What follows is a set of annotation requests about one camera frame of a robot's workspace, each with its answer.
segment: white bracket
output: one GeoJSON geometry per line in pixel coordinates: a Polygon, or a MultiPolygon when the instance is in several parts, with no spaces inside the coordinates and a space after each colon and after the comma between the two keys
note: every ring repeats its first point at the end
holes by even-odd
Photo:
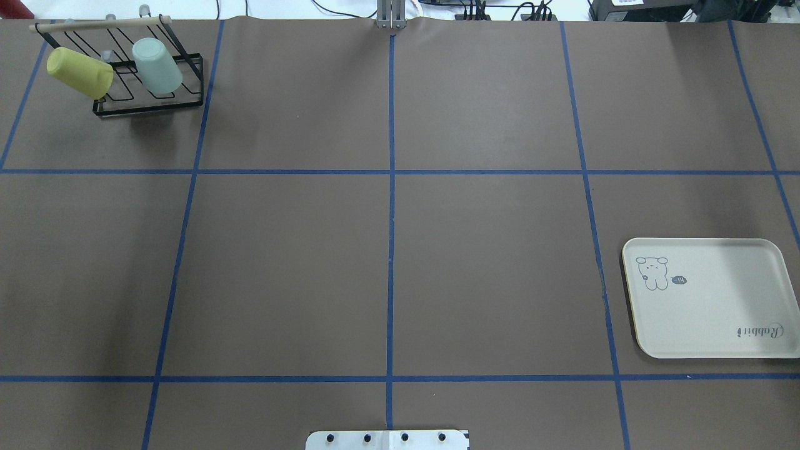
{"type": "Polygon", "coordinates": [[[406,28],[406,0],[378,0],[375,25],[386,29],[406,28]]]}
{"type": "Polygon", "coordinates": [[[306,450],[470,450],[470,433],[459,430],[313,432],[306,450]]]}

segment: cartoon animal illustration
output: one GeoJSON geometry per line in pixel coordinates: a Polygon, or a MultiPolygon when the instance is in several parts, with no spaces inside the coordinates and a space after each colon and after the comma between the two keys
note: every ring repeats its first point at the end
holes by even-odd
{"type": "Polygon", "coordinates": [[[637,258],[639,273],[645,280],[645,286],[651,291],[666,290],[669,280],[666,278],[666,258],[637,258]]]}

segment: drying rack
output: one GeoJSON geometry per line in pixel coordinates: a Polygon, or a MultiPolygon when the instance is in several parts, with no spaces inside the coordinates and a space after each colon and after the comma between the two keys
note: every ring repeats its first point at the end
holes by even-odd
{"type": "Polygon", "coordinates": [[[108,14],[106,20],[76,22],[68,19],[63,23],[35,23],[30,26],[30,30],[42,36],[54,49],[61,46],[54,34],[63,33],[75,48],[86,56],[100,58],[111,65],[115,73],[112,87],[108,94],[99,100],[94,100],[92,105],[92,112],[102,117],[186,108],[203,104],[205,81],[202,56],[199,53],[186,53],[180,39],[172,30],[171,23],[170,16],[159,14],[158,17],[152,17],[150,9],[143,5],[139,9],[139,18],[117,20],[113,14],[108,14]],[[133,54],[134,41],[122,29],[139,26],[146,27],[153,38],[165,42],[165,45],[172,46],[178,52],[172,58],[178,67],[182,68],[184,81],[181,83],[181,87],[169,95],[156,95],[144,87],[142,79],[138,76],[136,62],[131,60],[129,52],[125,50],[126,47],[129,47],[130,54],[133,54]],[[97,44],[92,46],[78,33],[80,30],[105,30],[110,38],[107,41],[110,50],[101,47],[102,49],[98,51],[95,48],[97,44]],[[191,88],[186,84],[187,76],[190,77],[191,88]]]}

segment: cup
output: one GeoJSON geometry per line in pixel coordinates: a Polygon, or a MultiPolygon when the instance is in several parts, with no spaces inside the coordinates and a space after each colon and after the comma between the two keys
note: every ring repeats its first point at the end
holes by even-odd
{"type": "Polygon", "coordinates": [[[47,57],[47,73],[93,100],[103,98],[114,81],[110,64],[65,47],[47,57]]]}
{"type": "Polygon", "coordinates": [[[139,39],[134,44],[134,61],[142,84],[153,94],[169,94],[183,82],[178,64],[156,38],[139,39]]]}

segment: light blue cup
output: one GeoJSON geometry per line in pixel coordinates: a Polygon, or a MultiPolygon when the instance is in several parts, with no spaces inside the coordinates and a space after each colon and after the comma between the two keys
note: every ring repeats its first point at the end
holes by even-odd
{"type": "Polygon", "coordinates": [[[139,39],[134,44],[134,61],[142,84],[153,94],[169,94],[183,82],[183,74],[156,38],[139,39]]]}

